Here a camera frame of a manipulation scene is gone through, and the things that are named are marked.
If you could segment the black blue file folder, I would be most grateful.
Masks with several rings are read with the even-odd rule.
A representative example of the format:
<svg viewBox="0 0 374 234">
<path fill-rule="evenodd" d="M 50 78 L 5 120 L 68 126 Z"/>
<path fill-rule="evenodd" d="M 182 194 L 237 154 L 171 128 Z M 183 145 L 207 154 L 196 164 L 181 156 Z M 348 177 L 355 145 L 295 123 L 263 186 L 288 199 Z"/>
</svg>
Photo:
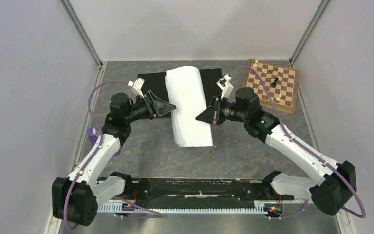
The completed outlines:
<svg viewBox="0 0 374 234">
<path fill-rule="evenodd" d="M 216 84 L 217 81 L 223 78 L 221 68 L 213 69 L 199 69 L 201 82 L 203 85 L 203 91 L 206 101 L 206 106 L 208 106 L 214 96 L 221 95 L 221 89 Z M 151 90 L 158 98 L 169 102 L 169 97 L 165 84 L 166 72 L 157 73 L 141 73 L 138 74 L 138 78 L 142 78 L 145 82 L 141 88 L 143 94 L 148 90 Z"/>
</svg>

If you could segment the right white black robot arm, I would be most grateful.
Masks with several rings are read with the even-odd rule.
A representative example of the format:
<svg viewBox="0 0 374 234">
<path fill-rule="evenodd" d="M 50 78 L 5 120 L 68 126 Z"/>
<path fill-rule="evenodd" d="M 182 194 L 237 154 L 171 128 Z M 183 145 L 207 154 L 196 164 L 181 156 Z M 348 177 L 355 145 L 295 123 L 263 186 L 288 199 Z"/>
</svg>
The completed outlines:
<svg viewBox="0 0 374 234">
<path fill-rule="evenodd" d="M 226 120 L 243 123 L 252 137 L 280 151 L 308 175 L 270 173 L 262 185 L 262 194 L 268 199 L 278 195 L 299 197 L 312 201 L 323 213 L 334 216 L 345 209 L 352 197 L 357 197 L 355 166 L 321 154 L 294 135 L 276 116 L 261 108 L 258 95 L 250 88 L 238 89 L 235 102 L 215 96 L 196 120 L 212 125 L 220 125 Z"/>
</svg>

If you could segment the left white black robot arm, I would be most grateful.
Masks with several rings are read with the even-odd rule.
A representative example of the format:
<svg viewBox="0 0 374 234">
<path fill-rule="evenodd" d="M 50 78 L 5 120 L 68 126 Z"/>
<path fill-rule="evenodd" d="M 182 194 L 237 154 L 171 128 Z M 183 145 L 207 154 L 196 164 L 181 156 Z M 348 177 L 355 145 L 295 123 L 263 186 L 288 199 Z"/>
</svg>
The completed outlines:
<svg viewBox="0 0 374 234">
<path fill-rule="evenodd" d="M 56 178 L 52 184 L 53 217 L 89 226 L 97 210 L 111 198 L 131 197 L 130 175 L 114 172 L 101 183 L 98 178 L 128 139 L 131 123 L 160 118 L 174 110 L 176 105 L 158 98 L 151 90 L 135 101 L 125 93 L 112 95 L 110 111 L 95 145 L 72 172 L 65 178 Z"/>
</svg>

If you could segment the white paper sheet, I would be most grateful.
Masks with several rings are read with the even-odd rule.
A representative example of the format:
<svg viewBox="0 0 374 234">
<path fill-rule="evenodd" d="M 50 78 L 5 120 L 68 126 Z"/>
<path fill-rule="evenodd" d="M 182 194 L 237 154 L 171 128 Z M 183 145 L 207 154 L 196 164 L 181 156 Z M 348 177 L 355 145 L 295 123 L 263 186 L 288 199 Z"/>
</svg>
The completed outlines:
<svg viewBox="0 0 374 234">
<path fill-rule="evenodd" d="M 199 69 L 183 66 L 167 70 L 165 76 L 175 143 L 179 147 L 212 147 L 210 124 L 196 117 L 207 108 Z"/>
</svg>

